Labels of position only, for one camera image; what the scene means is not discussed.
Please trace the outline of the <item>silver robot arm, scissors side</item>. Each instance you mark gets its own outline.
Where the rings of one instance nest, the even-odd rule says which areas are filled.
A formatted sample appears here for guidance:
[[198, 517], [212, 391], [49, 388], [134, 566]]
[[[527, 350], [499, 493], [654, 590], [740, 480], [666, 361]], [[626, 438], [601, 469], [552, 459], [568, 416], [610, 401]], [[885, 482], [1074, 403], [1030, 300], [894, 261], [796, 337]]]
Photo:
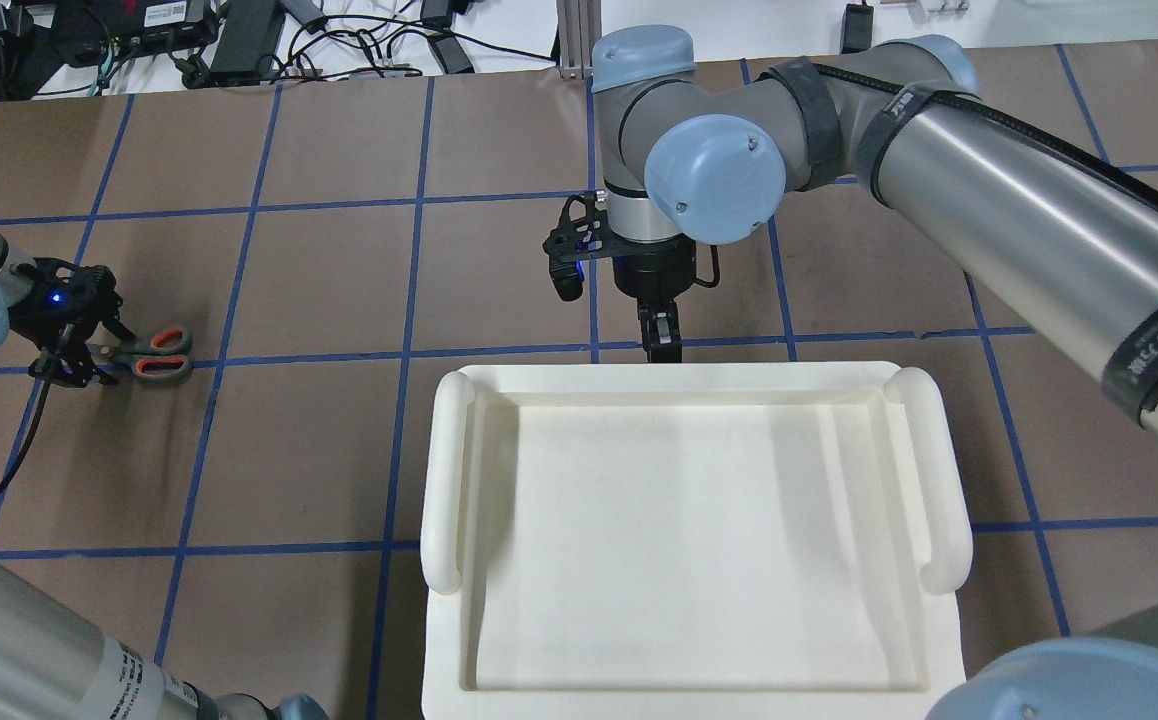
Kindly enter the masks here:
[[[31, 341], [41, 381], [29, 428], [0, 478], [0, 497], [25, 462], [50, 389], [113, 385], [109, 365], [140, 381], [192, 370], [192, 337], [169, 326], [151, 336], [122, 323], [108, 266], [30, 256], [0, 233], [0, 346]], [[0, 564], [0, 719], [323, 719], [309, 695], [267, 705], [251, 695], [208, 695], [176, 678], [61, 601]]]

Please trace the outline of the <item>silver robot arm, drawer side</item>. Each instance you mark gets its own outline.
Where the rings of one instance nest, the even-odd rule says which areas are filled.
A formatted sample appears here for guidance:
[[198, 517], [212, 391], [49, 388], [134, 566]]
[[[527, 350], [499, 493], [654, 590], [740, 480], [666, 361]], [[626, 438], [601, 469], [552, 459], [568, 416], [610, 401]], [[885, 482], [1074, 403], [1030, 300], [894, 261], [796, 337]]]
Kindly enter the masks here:
[[739, 94], [694, 86], [692, 37], [611, 32], [592, 91], [608, 227], [731, 243], [783, 196], [853, 174], [980, 275], [1158, 436], [1158, 191], [983, 104], [955, 41], [889, 41], [776, 65]]

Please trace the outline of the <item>black gripper, scissors side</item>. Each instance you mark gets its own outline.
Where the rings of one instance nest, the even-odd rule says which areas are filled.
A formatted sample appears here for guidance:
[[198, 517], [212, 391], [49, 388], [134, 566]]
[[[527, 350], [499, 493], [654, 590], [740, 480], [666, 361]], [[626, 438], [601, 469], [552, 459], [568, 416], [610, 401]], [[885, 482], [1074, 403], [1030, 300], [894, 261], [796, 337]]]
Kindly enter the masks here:
[[[31, 363], [31, 379], [67, 388], [85, 388], [93, 381], [117, 385], [117, 379], [95, 363], [86, 343], [98, 326], [120, 343], [137, 341], [119, 318], [123, 300], [113, 270], [35, 258], [13, 265], [10, 273], [29, 282], [25, 296], [9, 304], [8, 314], [10, 331], [41, 348]], [[67, 326], [72, 328], [69, 341], [58, 346]]]

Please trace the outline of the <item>black gripper, drawer side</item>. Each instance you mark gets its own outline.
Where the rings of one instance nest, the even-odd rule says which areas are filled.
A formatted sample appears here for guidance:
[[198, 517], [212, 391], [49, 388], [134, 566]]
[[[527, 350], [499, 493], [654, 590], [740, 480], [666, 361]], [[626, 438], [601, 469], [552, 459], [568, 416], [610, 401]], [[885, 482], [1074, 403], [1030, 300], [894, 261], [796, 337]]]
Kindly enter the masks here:
[[640, 346], [658, 363], [660, 310], [647, 301], [670, 301], [664, 309], [664, 363], [681, 363], [683, 345], [675, 297], [689, 291], [697, 270], [695, 241], [684, 234], [653, 243], [631, 243], [635, 252], [611, 260], [617, 291], [638, 300]]

